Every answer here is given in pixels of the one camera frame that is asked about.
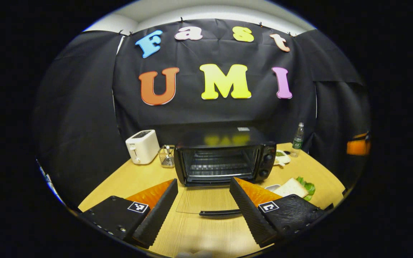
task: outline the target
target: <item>orange letter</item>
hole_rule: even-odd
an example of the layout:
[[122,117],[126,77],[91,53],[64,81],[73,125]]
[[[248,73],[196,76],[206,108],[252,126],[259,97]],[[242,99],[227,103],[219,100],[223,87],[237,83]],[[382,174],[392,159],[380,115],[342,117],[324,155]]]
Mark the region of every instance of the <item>orange letter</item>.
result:
[[176,92],[176,74],[179,72],[178,67],[171,67],[162,70],[162,75],[165,75],[165,92],[161,95],[154,93],[154,78],[157,72],[142,73],[138,79],[141,80],[141,99],[144,103],[157,106],[169,103]]
[[275,40],[275,43],[277,43],[277,47],[279,47],[279,49],[281,49],[281,50],[283,50],[283,51],[285,51],[285,52],[289,52],[289,51],[290,51],[290,48],[287,47],[287,46],[285,46],[285,43],[284,43],[284,42],[286,42],[286,40],[283,39],[282,37],[280,37],[280,35],[278,35],[278,34],[270,34],[270,37]]

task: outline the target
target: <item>pink letter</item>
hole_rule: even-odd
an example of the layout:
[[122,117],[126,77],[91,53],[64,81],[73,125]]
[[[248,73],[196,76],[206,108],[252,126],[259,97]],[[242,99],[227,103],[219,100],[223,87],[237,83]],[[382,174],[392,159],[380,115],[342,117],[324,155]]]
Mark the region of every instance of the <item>pink letter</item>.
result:
[[275,74],[277,75],[277,82],[278,82],[277,97],[279,99],[292,98],[292,93],[290,92],[290,88],[288,86],[288,78],[286,77],[286,75],[288,74],[288,70],[281,68],[281,67],[272,67],[272,71],[274,71]]

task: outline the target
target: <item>toaster oven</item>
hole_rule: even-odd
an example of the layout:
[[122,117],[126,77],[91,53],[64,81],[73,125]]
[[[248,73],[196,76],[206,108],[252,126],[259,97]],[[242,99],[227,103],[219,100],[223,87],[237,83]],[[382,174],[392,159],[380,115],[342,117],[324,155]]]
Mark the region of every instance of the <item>toaster oven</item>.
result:
[[276,144],[254,127],[200,129],[185,134],[174,150],[178,179],[185,186],[227,185],[238,177],[268,178]]

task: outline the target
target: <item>lettuce leaf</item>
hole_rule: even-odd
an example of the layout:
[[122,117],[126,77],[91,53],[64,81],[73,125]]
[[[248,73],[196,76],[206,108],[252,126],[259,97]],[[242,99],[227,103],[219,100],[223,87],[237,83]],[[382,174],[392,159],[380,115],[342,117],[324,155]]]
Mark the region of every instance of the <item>lettuce leaf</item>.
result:
[[307,183],[302,177],[298,177],[296,180],[308,191],[308,195],[304,197],[304,200],[310,201],[315,194],[315,185],[313,183]]

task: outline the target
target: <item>orange object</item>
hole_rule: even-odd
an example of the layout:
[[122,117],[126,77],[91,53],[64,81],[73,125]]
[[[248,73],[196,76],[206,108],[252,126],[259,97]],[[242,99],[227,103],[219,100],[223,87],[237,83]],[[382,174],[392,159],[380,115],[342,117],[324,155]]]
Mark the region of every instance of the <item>orange object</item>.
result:
[[364,133],[364,134],[358,134],[358,135],[355,135],[355,136],[353,137],[353,139],[356,139],[356,138],[361,138],[361,137],[366,137],[366,136],[367,136],[367,134],[369,134],[369,132]]
[[141,99],[150,106],[163,105],[170,102],[176,92],[175,76],[179,72],[178,67],[170,67],[162,70],[165,79],[165,92],[163,94],[154,93],[154,78],[156,71],[142,73],[138,79],[141,80]]
[[129,201],[140,202],[142,204],[147,204],[149,205],[149,208],[151,208],[152,210],[154,209],[154,206],[157,204],[157,202],[162,197],[163,193],[167,190],[168,186],[170,186],[173,180],[174,179],[171,179],[166,182],[160,183],[156,186],[152,186],[125,199]]
[[263,204],[268,201],[275,201],[282,198],[278,194],[272,193],[271,191],[264,189],[261,186],[257,186],[240,178],[234,177],[234,179],[238,182],[243,191],[245,191],[246,195],[251,199],[254,206],[256,207],[259,204]]
[[347,154],[365,156],[369,154],[371,149],[371,142],[365,139],[351,140],[347,142]]

